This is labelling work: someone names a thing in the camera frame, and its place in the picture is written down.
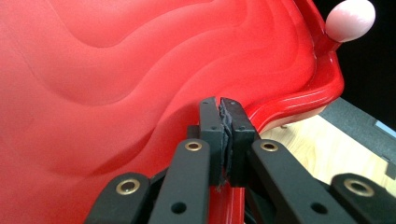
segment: wavy texture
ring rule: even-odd
[[[5,222],[79,223],[116,174],[168,164],[203,98],[250,105],[315,74],[291,0],[9,0],[0,15],[0,174],[17,183],[0,206],[23,211]]]

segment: red plastic shell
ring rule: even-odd
[[[114,176],[169,165],[198,103],[239,101],[259,130],[342,92],[311,0],[4,0],[0,220],[81,223]],[[243,223],[211,190],[209,223]]]

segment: wooden floor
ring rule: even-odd
[[[274,128],[262,138],[285,145],[315,178],[330,183],[338,174],[363,175],[396,196],[396,180],[385,175],[387,163],[320,116]]]

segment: white ball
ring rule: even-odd
[[[346,0],[338,4],[326,20],[327,35],[347,42],[365,35],[375,21],[375,9],[367,0]]]

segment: screw hole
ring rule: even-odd
[[[186,144],[185,148],[189,151],[198,151],[202,148],[202,145],[197,142],[189,142]]]
[[[174,203],[171,209],[175,214],[182,214],[187,210],[187,205],[184,203]]]
[[[278,147],[277,145],[274,145],[272,143],[269,142],[264,142],[260,145],[260,147],[266,151],[277,151]]]
[[[372,197],[375,194],[374,190],[368,184],[357,179],[346,179],[344,185],[349,191],[363,197]]]
[[[139,188],[140,182],[138,180],[127,179],[117,185],[116,192],[120,195],[128,195],[136,192]]]
[[[316,213],[326,215],[328,213],[327,208],[321,204],[321,203],[312,203],[311,204],[312,210],[314,210]]]

